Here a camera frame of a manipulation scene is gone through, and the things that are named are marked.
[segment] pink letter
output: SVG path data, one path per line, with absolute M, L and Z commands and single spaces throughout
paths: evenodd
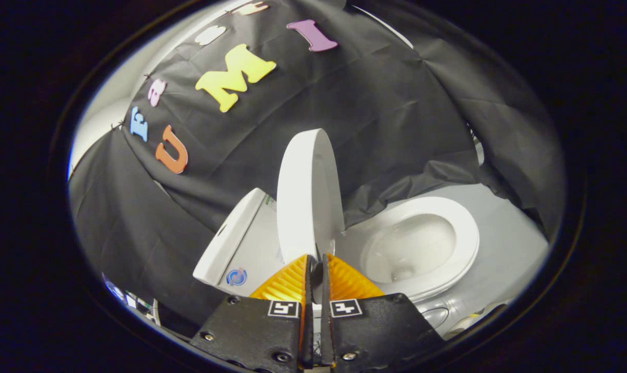
M 329 40 L 320 30 L 315 26 L 316 22 L 313 19 L 307 19 L 304 21 L 298 21 L 287 24 L 287 28 L 297 30 L 300 35 L 309 42 L 309 50 L 311 52 L 322 52 L 323 50 L 332 49 L 339 45 L 337 42 Z

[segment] toilet tank lid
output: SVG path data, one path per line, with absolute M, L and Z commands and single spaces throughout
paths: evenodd
M 266 195 L 255 188 L 235 205 L 193 270 L 196 279 L 212 286 L 221 281 Z

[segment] blue circular sticker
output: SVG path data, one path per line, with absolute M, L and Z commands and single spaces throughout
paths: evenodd
M 242 285 L 247 281 L 247 271 L 242 268 L 233 269 L 226 275 L 226 283 L 230 286 Z

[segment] orange soft finger pad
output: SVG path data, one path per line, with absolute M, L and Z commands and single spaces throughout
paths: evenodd
M 327 254 L 330 300 L 364 299 L 384 294 L 369 279 L 334 255 Z

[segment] toilet tank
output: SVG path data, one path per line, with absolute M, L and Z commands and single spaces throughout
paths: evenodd
M 193 276 L 227 293 L 247 297 L 284 264 L 276 227 L 276 201 L 256 188 L 221 224 Z

